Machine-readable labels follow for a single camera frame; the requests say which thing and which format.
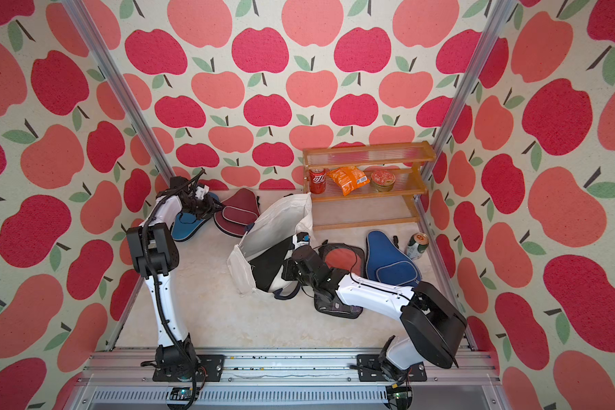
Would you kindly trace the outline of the blue paddle case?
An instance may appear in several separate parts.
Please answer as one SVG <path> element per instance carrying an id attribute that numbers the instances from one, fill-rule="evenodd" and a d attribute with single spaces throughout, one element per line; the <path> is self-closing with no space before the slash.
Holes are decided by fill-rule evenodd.
<path id="1" fill-rule="evenodd" d="M 422 280 L 415 263 L 379 230 L 367 234 L 366 274 L 370 280 L 386 285 L 415 287 Z"/>
<path id="2" fill-rule="evenodd" d="M 171 230 L 172 238 L 176 242 L 187 241 L 211 219 L 198 220 L 194 215 L 185 214 L 183 208 L 182 211 L 176 215 Z"/>

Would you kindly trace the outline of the white canvas tote bag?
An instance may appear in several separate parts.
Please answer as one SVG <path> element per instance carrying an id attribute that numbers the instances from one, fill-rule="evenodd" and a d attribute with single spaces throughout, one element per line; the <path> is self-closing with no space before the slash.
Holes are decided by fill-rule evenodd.
<path id="1" fill-rule="evenodd" d="M 227 259 L 227 267 L 239 294 L 264 292 L 256 288 L 249 261 L 299 232 L 307 232 L 310 241 L 314 238 L 312 199 L 309 193 L 280 198 L 259 216 L 234 247 Z M 300 285 L 297 281 L 292 281 L 287 290 L 286 294 L 279 296 L 269 294 L 277 300 L 290 300 L 298 294 Z"/>

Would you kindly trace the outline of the maroon paddle case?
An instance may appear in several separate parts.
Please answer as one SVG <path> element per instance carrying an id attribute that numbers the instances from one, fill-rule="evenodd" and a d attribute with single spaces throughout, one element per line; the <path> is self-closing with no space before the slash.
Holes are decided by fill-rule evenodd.
<path id="1" fill-rule="evenodd" d="M 249 189 L 242 188 L 221 203 L 215 215 L 215 225 L 231 237 L 242 238 L 259 218 L 259 197 Z"/>

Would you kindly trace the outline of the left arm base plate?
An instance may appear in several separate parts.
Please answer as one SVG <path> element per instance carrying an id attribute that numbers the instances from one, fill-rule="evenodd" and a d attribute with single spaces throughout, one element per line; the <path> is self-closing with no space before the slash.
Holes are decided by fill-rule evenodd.
<path id="1" fill-rule="evenodd" d="M 172 359 L 166 364 L 157 364 L 152 376 L 154 382 L 179 383 L 191 382 L 196 376 L 196 382 L 219 382 L 223 372 L 224 355 L 198 355 L 197 363 L 190 366 L 186 360 Z"/>

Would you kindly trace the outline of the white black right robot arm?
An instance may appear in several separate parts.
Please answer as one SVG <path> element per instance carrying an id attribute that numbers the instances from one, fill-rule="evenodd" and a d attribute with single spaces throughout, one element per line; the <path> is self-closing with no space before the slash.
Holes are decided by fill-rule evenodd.
<path id="1" fill-rule="evenodd" d="M 401 322 L 407 336 L 390 337 L 369 369 L 402 383 L 409 370 L 428 362 L 442 369 L 458 367 L 456 354 L 467 320 L 434 285 L 387 285 L 339 268 L 330 268 L 309 246 L 293 251 L 286 261 L 286 278 L 308 285 L 315 295 L 382 314 Z"/>

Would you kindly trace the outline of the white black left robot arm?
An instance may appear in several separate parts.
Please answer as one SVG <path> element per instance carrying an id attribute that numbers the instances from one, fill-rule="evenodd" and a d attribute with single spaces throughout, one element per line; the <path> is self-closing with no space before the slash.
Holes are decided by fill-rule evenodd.
<path id="1" fill-rule="evenodd" d="M 200 182 L 203 174 L 205 170 L 200 169 L 191 179 L 173 177 L 145 220 L 126 231 L 133 268 L 145 280 L 155 307 L 157 348 L 150 363 L 155 381 L 194 381 L 199 372 L 200 360 L 174 302 L 172 272 L 179 266 L 180 254 L 172 228 L 182 213 L 209 220 L 222 209 L 209 187 Z"/>

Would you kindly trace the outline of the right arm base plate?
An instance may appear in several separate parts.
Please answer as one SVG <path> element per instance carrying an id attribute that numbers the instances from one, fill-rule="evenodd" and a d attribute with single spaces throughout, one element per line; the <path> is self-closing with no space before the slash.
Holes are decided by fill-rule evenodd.
<path id="1" fill-rule="evenodd" d="M 356 362 L 350 366 L 358 373 L 360 382 L 425 382 L 428 377 L 422 362 L 401 370 L 380 355 L 357 355 Z"/>

